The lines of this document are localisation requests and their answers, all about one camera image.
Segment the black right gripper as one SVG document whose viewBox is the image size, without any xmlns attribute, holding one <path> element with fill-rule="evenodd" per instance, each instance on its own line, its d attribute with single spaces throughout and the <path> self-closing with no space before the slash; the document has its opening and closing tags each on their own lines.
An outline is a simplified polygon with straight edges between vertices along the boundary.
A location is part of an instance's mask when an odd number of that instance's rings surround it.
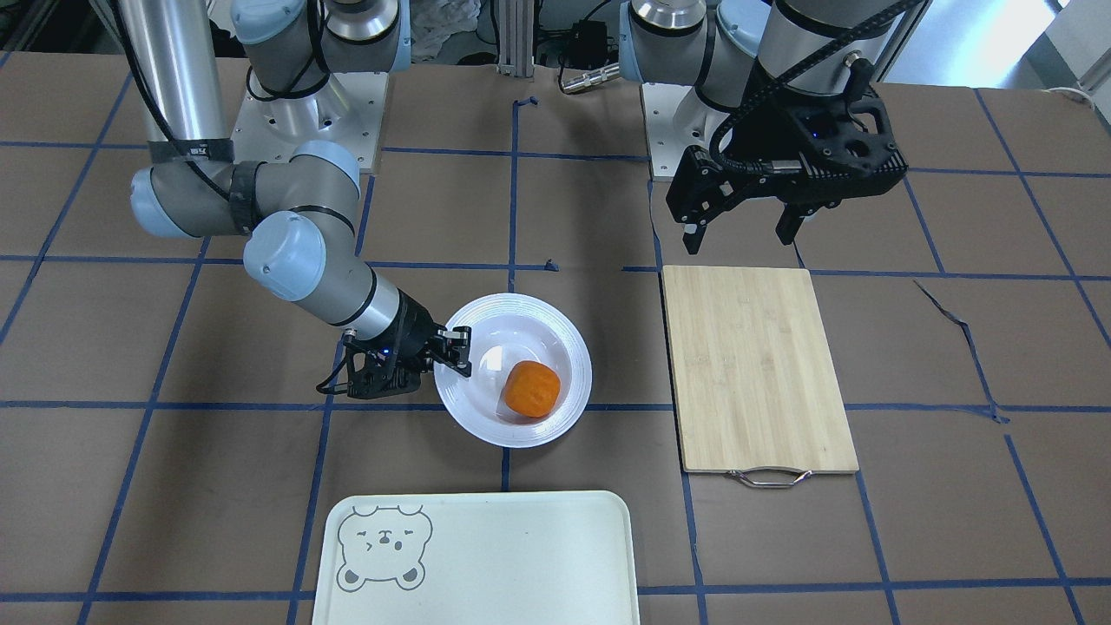
<svg viewBox="0 0 1111 625">
<path fill-rule="evenodd" d="M 397 315 L 380 335 L 360 339 L 356 329 L 346 329 L 344 357 L 317 392 L 366 400 L 409 394 L 432 371 L 432 361 L 470 379 L 471 340 L 472 327 L 434 323 L 428 309 L 401 290 Z"/>
</svg>

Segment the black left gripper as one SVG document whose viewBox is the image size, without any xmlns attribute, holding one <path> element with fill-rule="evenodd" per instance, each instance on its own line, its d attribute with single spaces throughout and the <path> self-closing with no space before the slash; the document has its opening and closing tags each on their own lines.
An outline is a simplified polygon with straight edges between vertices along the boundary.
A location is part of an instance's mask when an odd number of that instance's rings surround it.
<svg viewBox="0 0 1111 625">
<path fill-rule="evenodd" d="M 698 254 L 707 224 L 745 199 L 783 203 L 775 234 L 793 244 L 812 206 L 885 194 L 908 173 L 884 102 L 872 85 L 841 95 L 781 89 L 710 147 L 687 147 L 667 206 Z"/>
</svg>

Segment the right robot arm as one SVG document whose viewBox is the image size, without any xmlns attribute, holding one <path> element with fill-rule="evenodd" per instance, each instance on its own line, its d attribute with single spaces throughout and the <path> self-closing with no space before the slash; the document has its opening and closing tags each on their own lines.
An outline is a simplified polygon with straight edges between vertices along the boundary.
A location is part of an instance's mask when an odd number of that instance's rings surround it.
<svg viewBox="0 0 1111 625">
<path fill-rule="evenodd" d="M 471 329 L 444 327 L 356 254 L 358 159 L 329 137 L 276 162 L 238 160 L 220 107 L 202 1 L 111 1 L 116 31 L 152 128 L 151 167 L 131 182 L 147 233 L 246 236 L 243 266 L 276 298 L 340 327 L 344 356 L 323 395 L 409 394 L 436 365 L 472 373 Z M 404 1 L 234 1 L 239 43 L 253 63 L 257 102 L 303 102 L 340 71 L 408 62 Z"/>
</svg>

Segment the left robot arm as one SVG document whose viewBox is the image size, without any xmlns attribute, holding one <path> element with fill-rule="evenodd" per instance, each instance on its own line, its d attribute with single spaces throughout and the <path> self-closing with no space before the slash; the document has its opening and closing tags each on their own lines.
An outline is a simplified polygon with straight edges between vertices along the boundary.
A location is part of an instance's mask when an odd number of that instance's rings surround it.
<svg viewBox="0 0 1111 625">
<path fill-rule="evenodd" d="M 908 162 L 873 88 L 875 60 L 911 1 L 625 1 L 629 82 L 689 87 L 719 120 L 682 140 L 667 206 L 695 254 L 707 226 L 773 196 L 789 246 L 818 210 L 889 193 Z"/>
</svg>

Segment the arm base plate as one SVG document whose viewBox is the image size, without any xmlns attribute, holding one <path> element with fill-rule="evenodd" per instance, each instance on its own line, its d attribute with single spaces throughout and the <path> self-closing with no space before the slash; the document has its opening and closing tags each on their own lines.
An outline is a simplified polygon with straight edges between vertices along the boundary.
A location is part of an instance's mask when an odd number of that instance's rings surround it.
<svg viewBox="0 0 1111 625">
<path fill-rule="evenodd" d="M 333 74 L 316 94 L 262 102 L 250 79 L 231 132 L 237 160 L 286 162 L 309 140 L 330 140 L 354 155 L 362 174 L 376 173 L 391 75 Z"/>
<path fill-rule="evenodd" d="M 705 148 L 727 118 L 725 111 L 705 105 L 692 85 L 643 83 L 641 102 L 655 182 L 671 181 L 687 147 Z"/>
</svg>

